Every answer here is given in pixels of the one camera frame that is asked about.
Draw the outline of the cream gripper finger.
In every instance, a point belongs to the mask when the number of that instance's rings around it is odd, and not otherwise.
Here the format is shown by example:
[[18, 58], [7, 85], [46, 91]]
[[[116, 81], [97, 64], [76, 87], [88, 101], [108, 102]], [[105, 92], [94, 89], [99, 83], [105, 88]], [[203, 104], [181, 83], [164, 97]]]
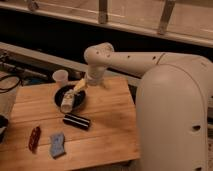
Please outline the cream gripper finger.
[[86, 88], [86, 81], [84, 78], [78, 81], [78, 83], [74, 86], [73, 90], [75, 92], [80, 92]]

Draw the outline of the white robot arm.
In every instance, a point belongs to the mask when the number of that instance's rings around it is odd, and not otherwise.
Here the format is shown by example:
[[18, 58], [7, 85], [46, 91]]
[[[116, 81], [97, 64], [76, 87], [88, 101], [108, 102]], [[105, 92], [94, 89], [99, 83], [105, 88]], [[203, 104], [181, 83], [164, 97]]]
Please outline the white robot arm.
[[116, 69], [140, 78], [136, 121], [140, 171], [208, 171], [208, 108], [213, 61], [193, 54], [116, 52], [109, 43], [84, 51], [88, 85]]

